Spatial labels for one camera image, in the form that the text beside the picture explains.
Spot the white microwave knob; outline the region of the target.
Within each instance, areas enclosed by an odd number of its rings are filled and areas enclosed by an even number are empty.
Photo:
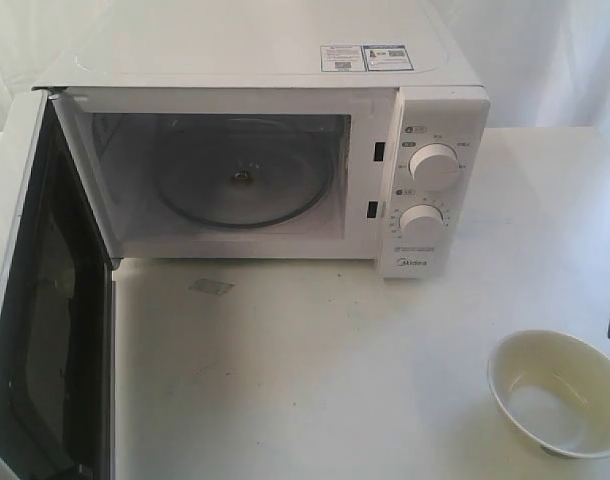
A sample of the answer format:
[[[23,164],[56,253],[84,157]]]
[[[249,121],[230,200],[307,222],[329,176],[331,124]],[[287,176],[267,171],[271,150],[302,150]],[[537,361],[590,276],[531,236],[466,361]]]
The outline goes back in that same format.
[[[399,219],[403,238],[412,242],[436,242],[444,230],[440,211],[430,205],[415,205],[404,211]]]
[[[421,147],[410,158],[408,169],[414,185],[420,190],[442,191],[459,178],[460,164],[455,151],[444,144]]]

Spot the clear tape patch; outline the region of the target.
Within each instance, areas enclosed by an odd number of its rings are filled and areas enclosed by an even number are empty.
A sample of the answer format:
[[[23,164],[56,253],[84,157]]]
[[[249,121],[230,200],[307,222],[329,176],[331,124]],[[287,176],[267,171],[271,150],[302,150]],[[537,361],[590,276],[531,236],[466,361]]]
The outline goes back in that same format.
[[[194,281],[189,289],[203,294],[222,296],[227,294],[234,284],[212,279],[201,278]]]

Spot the upper white microwave knob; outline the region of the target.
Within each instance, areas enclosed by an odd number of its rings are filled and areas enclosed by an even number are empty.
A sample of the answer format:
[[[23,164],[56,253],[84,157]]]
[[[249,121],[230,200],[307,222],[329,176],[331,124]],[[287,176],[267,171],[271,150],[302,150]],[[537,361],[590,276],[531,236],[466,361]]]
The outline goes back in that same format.
[[[455,151],[444,144],[421,147],[410,158],[408,169],[414,185],[420,190],[442,191],[459,178],[460,164]]]

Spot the cream ceramic bowl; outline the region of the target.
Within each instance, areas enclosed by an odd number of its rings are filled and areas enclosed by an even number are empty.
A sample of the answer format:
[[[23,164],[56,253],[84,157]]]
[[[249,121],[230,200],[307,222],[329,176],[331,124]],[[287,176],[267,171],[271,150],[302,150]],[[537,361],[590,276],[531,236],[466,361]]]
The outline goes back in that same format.
[[[610,359],[592,345],[550,330],[513,333],[492,350],[487,381],[509,425],[545,453],[610,457]]]

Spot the white microwave oven body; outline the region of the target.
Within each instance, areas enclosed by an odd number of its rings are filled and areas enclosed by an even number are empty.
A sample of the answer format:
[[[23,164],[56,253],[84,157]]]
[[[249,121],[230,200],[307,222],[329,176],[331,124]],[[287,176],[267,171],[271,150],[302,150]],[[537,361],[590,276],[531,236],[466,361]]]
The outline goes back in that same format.
[[[413,71],[323,72],[324,45],[405,45]],[[112,256],[369,260],[384,278],[442,273],[490,109],[476,72],[426,1],[115,1],[38,77]],[[157,193],[161,126],[179,115],[316,115],[343,126],[334,180],[305,213],[225,229]],[[456,183],[420,190],[421,147],[451,147]],[[401,214],[437,208],[434,243]]]

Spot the white microwave door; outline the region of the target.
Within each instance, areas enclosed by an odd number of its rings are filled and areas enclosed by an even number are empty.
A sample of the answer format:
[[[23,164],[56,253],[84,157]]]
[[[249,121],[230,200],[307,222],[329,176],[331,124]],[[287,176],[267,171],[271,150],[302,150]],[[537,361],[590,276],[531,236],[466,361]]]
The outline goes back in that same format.
[[[58,102],[0,139],[0,479],[115,477],[114,266]]]

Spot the blue white warning sticker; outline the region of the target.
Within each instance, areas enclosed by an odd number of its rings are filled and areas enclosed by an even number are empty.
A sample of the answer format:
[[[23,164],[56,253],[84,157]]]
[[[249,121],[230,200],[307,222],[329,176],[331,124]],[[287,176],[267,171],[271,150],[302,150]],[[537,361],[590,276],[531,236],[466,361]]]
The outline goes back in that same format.
[[[323,72],[414,70],[405,45],[324,45],[320,59]]]

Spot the lower white microwave knob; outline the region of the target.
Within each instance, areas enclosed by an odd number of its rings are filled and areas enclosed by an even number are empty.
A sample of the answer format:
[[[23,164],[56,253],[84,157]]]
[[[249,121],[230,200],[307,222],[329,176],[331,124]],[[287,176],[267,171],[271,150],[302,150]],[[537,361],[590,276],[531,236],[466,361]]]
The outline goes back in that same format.
[[[404,211],[399,219],[403,238],[412,242],[436,242],[444,230],[440,211],[430,205],[415,205]]]

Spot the glass microwave turntable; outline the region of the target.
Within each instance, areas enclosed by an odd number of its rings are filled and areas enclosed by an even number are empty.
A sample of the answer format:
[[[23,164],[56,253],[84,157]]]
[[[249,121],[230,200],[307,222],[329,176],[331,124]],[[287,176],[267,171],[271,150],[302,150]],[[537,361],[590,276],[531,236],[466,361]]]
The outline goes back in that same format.
[[[154,180],[163,203],[205,226],[255,229],[327,194],[343,126],[316,115],[179,115],[161,134]]]

